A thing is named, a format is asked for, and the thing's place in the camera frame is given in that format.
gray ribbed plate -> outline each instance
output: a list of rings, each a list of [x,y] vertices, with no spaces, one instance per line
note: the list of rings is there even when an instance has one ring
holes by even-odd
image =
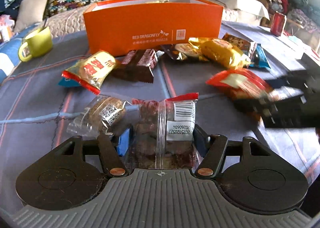
[[[90,202],[64,211],[24,207],[13,216],[25,228],[210,228],[304,227],[298,211],[274,216],[247,213],[223,198],[214,182],[186,169],[135,169],[112,178]]]

blue snack package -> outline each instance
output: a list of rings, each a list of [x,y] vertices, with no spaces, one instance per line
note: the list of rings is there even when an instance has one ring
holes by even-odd
[[[257,45],[251,61],[253,62],[253,64],[251,64],[250,67],[271,68],[267,56],[264,53],[263,48],[261,47],[261,44]]]
[[[77,81],[74,81],[73,79],[64,78],[64,77],[60,80],[58,85],[64,86],[64,87],[78,87],[78,86],[80,86],[80,84]]]

quilted beige fabric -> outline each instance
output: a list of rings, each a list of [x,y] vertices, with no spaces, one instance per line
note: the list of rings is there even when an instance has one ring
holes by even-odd
[[[89,6],[90,5],[79,7],[48,18],[47,26],[50,28],[52,38],[85,30],[83,13],[89,8]],[[43,22],[31,31],[42,26]]]

orange box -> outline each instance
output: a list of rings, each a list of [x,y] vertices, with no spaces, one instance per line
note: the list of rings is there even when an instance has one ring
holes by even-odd
[[[217,38],[223,7],[206,0],[107,0],[84,13],[91,53],[118,57],[130,50],[187,43],[190,37]]]

beige pillow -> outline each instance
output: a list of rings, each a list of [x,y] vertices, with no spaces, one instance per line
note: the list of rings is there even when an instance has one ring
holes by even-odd
[[[41,22],[48,0],[23,0],[14,27],[14,33],[20,32],[34,23]]]

